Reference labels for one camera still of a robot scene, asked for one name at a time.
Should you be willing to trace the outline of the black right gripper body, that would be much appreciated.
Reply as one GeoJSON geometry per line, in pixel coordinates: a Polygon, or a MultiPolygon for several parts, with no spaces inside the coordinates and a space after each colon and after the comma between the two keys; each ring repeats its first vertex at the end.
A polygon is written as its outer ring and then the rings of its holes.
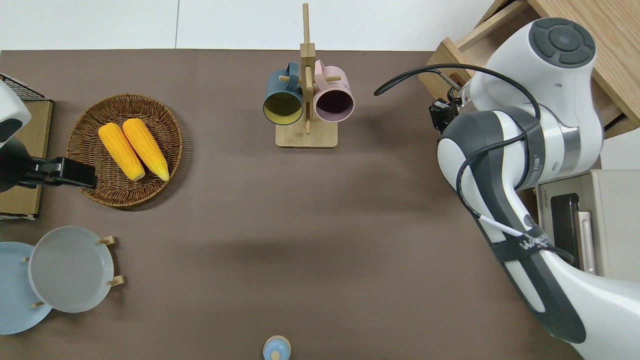
{"type": "Polygon", "coordinates": [[[459,98],[454,98],[449,101],[445,101],[443,98],[437,98],[429,106],[432,125],[440,135],[442,135],[450,123],[459,116],[458,110],[460,105],[461,100],[459,98]]]}

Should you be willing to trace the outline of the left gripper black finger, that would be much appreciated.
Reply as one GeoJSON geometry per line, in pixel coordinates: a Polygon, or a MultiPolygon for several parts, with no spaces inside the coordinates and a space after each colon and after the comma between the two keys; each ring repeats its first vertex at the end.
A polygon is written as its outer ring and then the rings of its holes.
{"type": "Polygon", "coordinates": [[[57,162],[59,163],[58,183],[87,188],[92,191],[98,187],[96,167],[68,157],[58,157],[57,162]]]}

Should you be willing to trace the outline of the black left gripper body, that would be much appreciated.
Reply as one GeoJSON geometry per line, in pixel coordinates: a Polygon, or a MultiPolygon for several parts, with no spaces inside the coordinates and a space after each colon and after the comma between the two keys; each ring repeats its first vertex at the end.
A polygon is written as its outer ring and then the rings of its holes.
{"type": "Polygon", "coordinates": [[[50,166],[57,165],[54,159],[31,156],[23,143],[12,137],[0,151],[0,191],[3,193],[15,186],[28,189],[39,185],[61,186],[50,173],[50,166]]]}

